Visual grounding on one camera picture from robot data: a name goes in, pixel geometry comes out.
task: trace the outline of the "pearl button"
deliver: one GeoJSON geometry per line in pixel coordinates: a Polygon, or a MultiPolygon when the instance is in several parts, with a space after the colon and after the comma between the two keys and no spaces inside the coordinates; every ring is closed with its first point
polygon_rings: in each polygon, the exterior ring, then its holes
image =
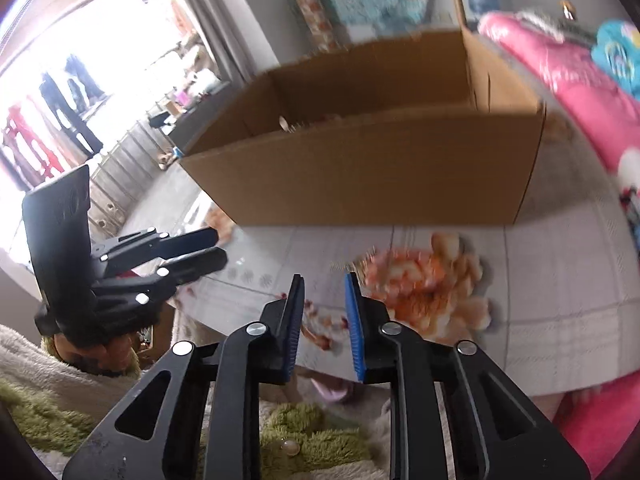
{"type": "Polygon", "coordinates": [[[300,452],[300,444],[295,440],[285,440],[280,444],[280,449],[283,450],[287,456],[296,456],[300,452]]]}

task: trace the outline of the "open box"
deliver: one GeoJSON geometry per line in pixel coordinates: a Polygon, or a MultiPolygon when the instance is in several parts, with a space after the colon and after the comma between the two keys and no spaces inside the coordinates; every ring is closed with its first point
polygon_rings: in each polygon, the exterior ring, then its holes
{"type": "Polygon", "coordinates": [[[263,73],[182,165],[242,225],[509,224],[544,118],[466,28],[425,32],[263,73]]]}

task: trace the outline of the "cardboard box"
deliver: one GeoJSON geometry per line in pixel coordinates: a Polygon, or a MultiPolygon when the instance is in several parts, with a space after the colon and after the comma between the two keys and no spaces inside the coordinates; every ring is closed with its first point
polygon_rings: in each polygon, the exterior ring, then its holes
{"type": "Polygon", "coordinates": [[[426,32],[263,73],[182,165],[241,225],[510,224],[544,119],[468,30],[426,32]]]}

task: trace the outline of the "gray curtain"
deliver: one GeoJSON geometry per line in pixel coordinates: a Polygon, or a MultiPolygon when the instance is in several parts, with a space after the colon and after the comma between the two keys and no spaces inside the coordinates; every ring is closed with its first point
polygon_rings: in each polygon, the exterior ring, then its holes
{"type": "Polygon", "coordinates": [[[202,40],[222,74],[236,86],[251,81],[254,69],[223,3],[220,0],[184,1],[196,18],[202,40]]]}

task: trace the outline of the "pink cloth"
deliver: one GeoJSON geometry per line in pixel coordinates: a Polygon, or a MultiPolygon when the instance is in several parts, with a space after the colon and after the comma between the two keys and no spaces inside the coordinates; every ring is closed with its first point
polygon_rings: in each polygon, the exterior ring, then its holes
{"type": "Polygon", "coordinates": [[[554,423],[596,478],[640,420],[640,371],[604,384],[599,394],[569,406],[565,415],[563,408],[564,402],[554,423]]]}
{"type": "Polygon", "coordinates": [[[618,172],[620,157],[629,148],[640,150],[640,102],[595,65],[588,49],[558,43],[501,12],[486,14],[478,30],[551,88],[608,171],[618,172]]]}

